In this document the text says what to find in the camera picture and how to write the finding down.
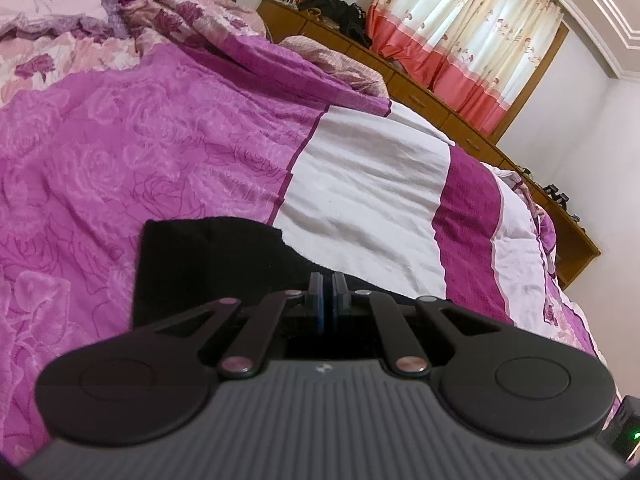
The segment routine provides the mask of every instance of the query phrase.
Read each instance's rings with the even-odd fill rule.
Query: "black cloth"
[[[349,5],[342,0],[305,0],[298,4],[298,9],[320,9],[323,16],[340,25],[341,34],[371,48],[373,41],[365,32],[365,14],[356,4]]]
[[[218,298],[239,298],[254,305],[276,290],[306,290],[312,272],[320,272],[330,287],[333,270],[285,245],[279,229],[252,220],[148,221],[140,245],[133,327]],[[388,292],[355,276],[345,278],[351,290]],[[398,303],[412,302],[388,293]]]

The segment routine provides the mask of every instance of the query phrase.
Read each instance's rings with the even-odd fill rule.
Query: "circular pad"
[[[596,434],[616,395],[597,359],[510,327],[462,338],[444,367],[440,391],[471,426],[530,444]]]
[[[64,354],[42,371],[35,389],[52,434],[94,446],[130,446],[171,433],[208,393],[193,347],[151,332]]]
[[[495,380],[505,391],[523,399],[553,399],[569,386],[569,372],[537,357],[512,359],[498,366]]]

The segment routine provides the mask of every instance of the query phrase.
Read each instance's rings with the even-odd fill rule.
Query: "white stripe on bedspread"
[[[453,143],[393,103],[387,118],[332,107],[295,166],[274,226],[323,266],[415,298],[446,296],[434,215]],[[549,336],[544,269],[530,213],[495,176],[502,195],[494,271],[517,326]]]
[[[533,218],[520,197],[499,177],[496,180],[506,214],[494,238],[494,266],[508,314],[516,326],[551,337],[552,327],[543,319],[546,271]]]
[[[448,169],[444,142],[332,107],[294,166],[274,226],[325,267],[409,297],[444,297],[432,222]]]

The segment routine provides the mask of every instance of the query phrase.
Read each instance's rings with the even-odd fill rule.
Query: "bed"
[[[270,43],[232,1],[120,3],[131,36],[77,22],[0,41],[0,451],[12,463],[49,439],[33,399],[42,368],[130,327],[149,219],[271,224],[322,266],[602,358],[555,279],[553,225],[516,174],[362,85],[367,70],[329,75]]]

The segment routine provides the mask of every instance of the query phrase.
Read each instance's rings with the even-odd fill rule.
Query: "white curtain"
[[[373,49],[490,133],[551,46],[551,0],[374,0]]]

